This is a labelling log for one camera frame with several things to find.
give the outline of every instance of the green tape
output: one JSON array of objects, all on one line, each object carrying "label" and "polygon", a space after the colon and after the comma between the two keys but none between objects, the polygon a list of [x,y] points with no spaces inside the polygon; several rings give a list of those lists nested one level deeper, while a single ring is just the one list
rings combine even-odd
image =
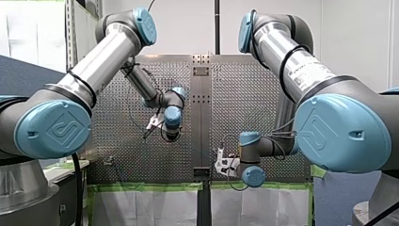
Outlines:
[{"label": "green tape", "polygon": [[110,185],[94,185],[88,187],[92,192],[112,191],[198,191],[202,190],[202,183],[180,183],[180,184],[145,184],[145,183],[123,183]]},{"label": "green tape", "polygon": [[327,171],[325,169],[321,169],[321,168],[317,167],[316,165],[311,165],[311,176],[312,177],[324,178],[326,173],[327,173]]},{"label": "green tape", "polygon": [[[211,184],[211,189],[231,189],[230,184],[235,188],[244,188],[246,185],[243,182],[213,182]],[[262,188],[273,188],[273,189],[287,189],[287,190],[309,190],[312,188],[312,183],[275,183],[266,182]]]},{"label": "green tape", "polygon": [[88,226],[93,224],[94,195],[95,192],[88,186]]},{"label": "green tape", "polygon": [[311,189],[309,190],[309,213],[308,213],[308,226],[312,225],[313,220],[313,184],[311,184]]}]

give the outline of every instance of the label sticker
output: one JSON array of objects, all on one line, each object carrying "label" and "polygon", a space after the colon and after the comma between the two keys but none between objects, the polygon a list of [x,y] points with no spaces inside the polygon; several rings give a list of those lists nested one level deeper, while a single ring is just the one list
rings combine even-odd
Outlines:
[{"label": "label sticker", "polygon": [[306,56],[304,62],[288,73],[288,76],[303,91],[335,76],[315,57]]}]

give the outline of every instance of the perforated metal panel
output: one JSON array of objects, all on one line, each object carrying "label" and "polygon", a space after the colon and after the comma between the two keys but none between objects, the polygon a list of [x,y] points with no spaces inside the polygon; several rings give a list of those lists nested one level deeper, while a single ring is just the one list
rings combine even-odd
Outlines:
[{"label": "perforated metal panel", "polygon": [[[118,74],[99,97],[93,112],[93,143],[98,151],[91,164],[91,184],[133,182],[192,182],[194,167],[211,167],[214,148],[226,134],[243,131],[267,134],[273,129],[278,105],[279,83],[251,56],[140,56],[137,61],[154,75],[160,89],[183,86],[188,92],[183,133],[176,143],[166,143],[159,130],[147,142],[144,128],[155,110],[142,106],[140,97]],[[194,74],[198,66],[209,74]],[[228,139],[226,150],[237,151],[237,140]],[[108,157],[114,166],[104,165]],[[310,167],[301,154],[285,161],[264,158],[267,180],[306,182]],[[212,171],[212,179],[226,180]]]},{"label": "perforated metal panel", "polygon": [[[226,134],[243,131],[268,134],[274,126],[279,99],[279,81],[251,56],[212,57],[211,148],[217,148]],[[237,152],[237,140],[229,137],[226,153]],[[310,180],[310,166],[298,153],[284,161],[262,158],[268,181],[305,182]],[[215,173],[214,180],[226,180]]]},{"label": "perforated metal panel", "polygon": [[[190,56],[139,57],[141,67],[153,74],[152,82],[162,90],[184,87],[190,94]],[[90,166],[89,182],[191,182],[191,104],[186,102],[182,135],[166,143],[155,130],[146,140],[143,134],[156,109],[148,109],[121,73],[117,74],[99,97],[93,112],[93,138],[98,159]],[[113,156],[115,164],[104,161]]]}]

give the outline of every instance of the blue joint cap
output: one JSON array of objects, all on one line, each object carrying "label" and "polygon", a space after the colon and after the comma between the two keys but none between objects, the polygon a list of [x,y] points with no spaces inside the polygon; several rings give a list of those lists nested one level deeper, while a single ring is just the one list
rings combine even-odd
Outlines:
[{"label": "blue joint cap", "polygon": [[260,187],[266,180],[266,172],[258,166],[251,166],[243,171],[241,178],[247,186]]},{"label": "blue joint cap", "polygon": [[167,129],[178,129],[182,122],[182,110],[177,106],[168,106],[164,113]]},{"label": "blue joint cap", "polygon": [[337,172],[379,170],[391,155],[391,135],[367,105],[339,94],[316,95],[295,113],[297,144],[317,166]]},{"label": "blue joint cap", "polygon": [[143,39],[146,45],[154,45],[157,35],[152,16],[145,8],[136,8],[133,13],[141,39]]},{"label": "blue joint cap", "polygon": [[258,132],[243,132],[240,134],[240,145],[247,146],[261,139]]},{"label": "blue joint cap", "polygon": [[172,88],[172,90],[175,91],[175,92],[177,92],[177,93],[179,93],[180,95],[182,95],[183,99],[186,98],[187,93],[185,92],[185,89],[184,89],[184,88],[181,88],[181,87],[174,87],[174,88]]},{"label": "blue joint cap", "polygon": [[76,153],[88,140],[90,116],[72,101],[49,101],[26,112],[14,132],[18,149],[38,159]]},{"label": "blue joint cap", "polygon": [[243,17],[240,26],[240,33],[238,35],[238,49],[241,53],[249,53],[250,52],[250,31],[252,29],[252,23],[250,22],[250,14],[248,13]]}]

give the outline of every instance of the robotic arm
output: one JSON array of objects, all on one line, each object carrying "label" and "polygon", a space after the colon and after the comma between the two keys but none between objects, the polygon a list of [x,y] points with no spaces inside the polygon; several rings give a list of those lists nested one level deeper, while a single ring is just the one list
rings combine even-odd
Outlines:
[{"label": "robotic arm", "polygon": [[239,158],[223,158],[219,148],[217,171],[257,187],[265,180],[260,157],[298,151],[325,170],[399,170],[397,93],[378,94],[355,77],[332,73],[312,55],[311,31],[301,19],[252,11],[241,23],[239,48],[280,82],[276,129],[266,137],[242,133]]},{"label": "robotic arm", "polygon": [[169,139],[179,135],[185,92],[153,87],[134,63],[145,46],[156,41],[152,16],[137,8],[102,18],[98,45],[57,83],[47,84],[29,99],[0,98],[0,159],[27,156],[59,158],[77,152],[90,132],[91,108],[118,70],[141,94],[147,107],[165,108],[163,126]]}]

